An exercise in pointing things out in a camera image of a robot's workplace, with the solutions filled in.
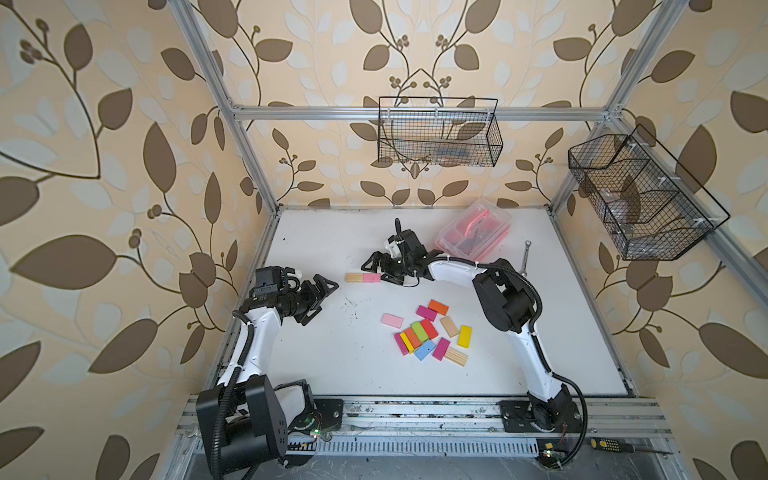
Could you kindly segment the natural wood block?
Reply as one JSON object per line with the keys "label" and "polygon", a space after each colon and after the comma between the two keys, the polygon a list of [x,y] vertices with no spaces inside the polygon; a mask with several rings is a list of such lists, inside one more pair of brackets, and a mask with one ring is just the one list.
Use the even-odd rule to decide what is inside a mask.
{"label": "natural wood block", "polygon": [[365,283],[366,273],[347,273],[345,275],[345,281],[347,283]]}

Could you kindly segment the light pink block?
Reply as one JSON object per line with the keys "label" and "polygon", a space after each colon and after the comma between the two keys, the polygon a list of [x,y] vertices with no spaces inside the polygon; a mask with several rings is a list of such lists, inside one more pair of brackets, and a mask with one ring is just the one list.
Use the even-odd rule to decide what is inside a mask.
{"label": "light pink block", "polygon": [[401,317],[385,313],[381,318],[381,323],[395,329],[400,329],[403,324],[403,319]]}

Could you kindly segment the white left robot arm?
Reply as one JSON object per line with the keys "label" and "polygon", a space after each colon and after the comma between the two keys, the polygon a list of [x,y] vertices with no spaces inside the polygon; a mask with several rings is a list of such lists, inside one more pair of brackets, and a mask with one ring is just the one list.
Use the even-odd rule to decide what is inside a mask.
{"label": "white left robot arm", "polygon": [[198,395],[196,415],[213,478],[241,472],[246,479],[268,461],[282,459],[289,437],[315,442],[323,415],[304,379],[272,385],[267,376],[285,319],[307,325],[338,283],[320,275],[302,279],[291,267],[255,271],[251,289],[232,317],[239,325],[230,361],[216,384]]}

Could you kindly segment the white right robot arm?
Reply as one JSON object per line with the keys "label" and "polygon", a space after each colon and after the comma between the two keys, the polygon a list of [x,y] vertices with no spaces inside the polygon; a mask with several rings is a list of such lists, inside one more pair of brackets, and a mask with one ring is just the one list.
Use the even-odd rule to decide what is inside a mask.
{"label": "white right robot arm", "polygon": [[503,258],[477,262],[429,251],[410,229],[398,229],[389,237],[386,250],[373,252],[361,270],[402,287],[413,278],[416,284],[446,281],[473,289],[486,320],[509,338],[524,373],[529,401],[526,420],[541,432],[566,427],[570,419],[580,421],[574,445],[565,452],[547,447],[539,463],[549,470],[563,470],[575,460],[587,434],[586,398],[575,381],[555,372],[547,361],[536,331],[543,300],[525,274]]}

